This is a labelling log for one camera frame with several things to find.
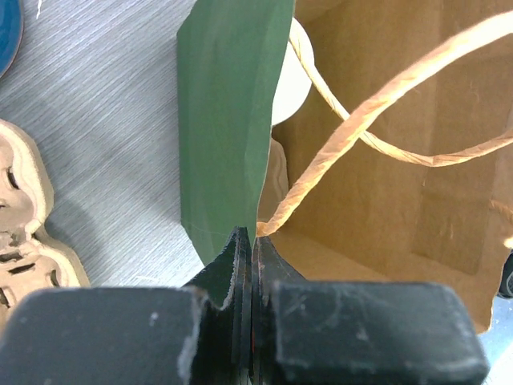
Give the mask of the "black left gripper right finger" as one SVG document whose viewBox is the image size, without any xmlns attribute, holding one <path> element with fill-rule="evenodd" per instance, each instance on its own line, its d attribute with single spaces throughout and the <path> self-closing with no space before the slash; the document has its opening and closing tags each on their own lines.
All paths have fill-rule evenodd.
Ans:
<svg viewBox="0 0 513 385">
<path fill-rule="evenodd" d="M 255 384 L 303 384 L 309 360 L 305 278 L 276 250 L 269 237 L 252 251 L 252 372 Z"/>
</svg>

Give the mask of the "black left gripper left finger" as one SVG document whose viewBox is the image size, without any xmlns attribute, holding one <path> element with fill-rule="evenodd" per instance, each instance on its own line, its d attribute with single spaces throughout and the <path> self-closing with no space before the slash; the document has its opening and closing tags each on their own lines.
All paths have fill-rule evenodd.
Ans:
<svg viewBox="0 0 513 385">
<path fill-rule="evenodd" d="M 247 384 L 252 361 L 252 249 L 236 227 L 220 254 L 181 289 L 180 382 Z"/>
</svg>

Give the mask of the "green brown paper bag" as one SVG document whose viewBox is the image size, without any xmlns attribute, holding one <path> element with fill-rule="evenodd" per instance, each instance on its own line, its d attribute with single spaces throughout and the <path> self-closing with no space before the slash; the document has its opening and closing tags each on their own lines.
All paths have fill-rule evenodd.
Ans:
<svg viewBox="0 0 513 385">
<path fill-rule="evenodd" d="M 278 199 L 269 147 L 296 181 L 341 123 L 317 91 L 272 125 L 289 28 L 350 111 L 457 33 L 511 11 L 509 1 L 198 1 L 177 33 L 181 222 L 204 263 L 229 234 L 254 234 Z M 512 129 L 512 38 L 443 68 L 406 93 L 370 133 L 420 155 L 447 155 Z M 478 331 L 510 253 L 512 149 L 441 168 L 395 160 L 358 141 L 273 236 L 303 276 L 452 287 Z"/>
</svg>

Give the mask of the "blue shell-shaped dish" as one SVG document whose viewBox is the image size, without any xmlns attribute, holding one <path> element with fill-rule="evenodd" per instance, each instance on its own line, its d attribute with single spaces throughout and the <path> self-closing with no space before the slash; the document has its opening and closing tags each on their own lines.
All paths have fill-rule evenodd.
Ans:
<svg viewBox="0 0 513 385">
<path fill-rule="evenodd" d="M 0 73 L 12 65 L 22 41 L 23 5 L 20 0 L 1 0 L 0 9 Z"/>
</svg>

